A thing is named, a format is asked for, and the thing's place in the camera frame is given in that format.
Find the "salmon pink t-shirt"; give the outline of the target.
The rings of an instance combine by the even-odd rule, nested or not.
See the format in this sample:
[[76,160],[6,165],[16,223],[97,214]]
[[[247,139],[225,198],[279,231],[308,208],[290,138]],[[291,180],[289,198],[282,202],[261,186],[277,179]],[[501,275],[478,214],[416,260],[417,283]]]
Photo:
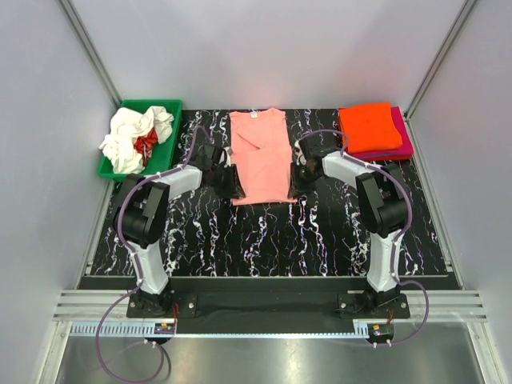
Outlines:
[[230,147],[245,193],[235,206],[296,201],[288,197],[292,149],[284,111],[231,112]]

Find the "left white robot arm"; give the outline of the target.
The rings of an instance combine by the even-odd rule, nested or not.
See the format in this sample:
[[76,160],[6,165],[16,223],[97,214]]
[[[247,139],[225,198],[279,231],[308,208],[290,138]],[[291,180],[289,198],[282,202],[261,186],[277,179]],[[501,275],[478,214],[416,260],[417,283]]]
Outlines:
[[229,147],[202,144],[171,170],[149,176],[129,174],[121,184],[112,224],[133,260],[135,293],[145,299],[145,308],[154,316],[167,315],[173,305],[159,248],[169,202],[204,186],[220,198],[244,198],[232,153]]

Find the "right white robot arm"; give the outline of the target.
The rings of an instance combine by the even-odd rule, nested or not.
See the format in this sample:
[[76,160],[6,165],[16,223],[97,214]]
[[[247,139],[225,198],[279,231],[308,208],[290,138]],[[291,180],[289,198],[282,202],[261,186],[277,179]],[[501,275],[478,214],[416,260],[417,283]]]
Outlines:
[[297,140],[289,196],[308,193],[320,178],[335,178],[356,189],[360,220],[370,232],[370,268],[366,288],[342,312],[367,312],[377,318],[400,295],[399,251],[412,223],[412,206],[397,167],[378,166],[348,154],[347,141],[347,136],[333,130],[310,132]]

